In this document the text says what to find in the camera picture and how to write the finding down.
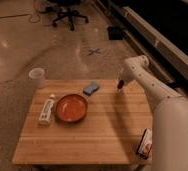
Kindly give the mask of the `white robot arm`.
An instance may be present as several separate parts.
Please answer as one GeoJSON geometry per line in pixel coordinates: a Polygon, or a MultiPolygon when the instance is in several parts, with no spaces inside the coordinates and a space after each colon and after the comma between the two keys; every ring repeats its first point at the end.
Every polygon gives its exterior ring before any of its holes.
{"type": "Polygon", "coordinates": [[[152,171],[188,171],[188,98],[151,75],[145,55],[124,60],[118,88],[133,80],[155,102],[152,126],[152,171]]]}

